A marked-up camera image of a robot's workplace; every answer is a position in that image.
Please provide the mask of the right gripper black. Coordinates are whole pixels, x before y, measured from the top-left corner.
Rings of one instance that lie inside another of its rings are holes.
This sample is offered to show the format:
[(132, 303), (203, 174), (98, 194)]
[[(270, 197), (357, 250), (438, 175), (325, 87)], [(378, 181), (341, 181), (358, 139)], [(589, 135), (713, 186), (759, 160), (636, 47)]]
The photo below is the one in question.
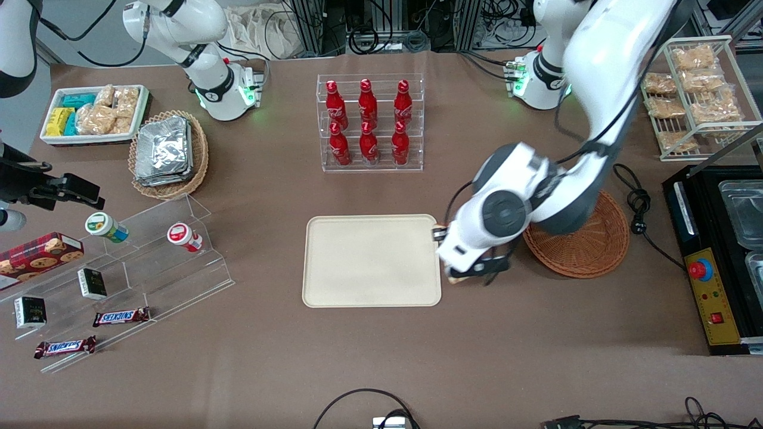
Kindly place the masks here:
[[(54, 211), (57, 177), (49, 174), (48, 163), (36, 165), (36, 160), (27, 154), (1, 144), (1, 199), (3, 203), (36, 206)], [(102, 211), (106, 199), (99, 195), (100, 186), (71, 173), (60, 177), (61, 201), (73, 201)]]

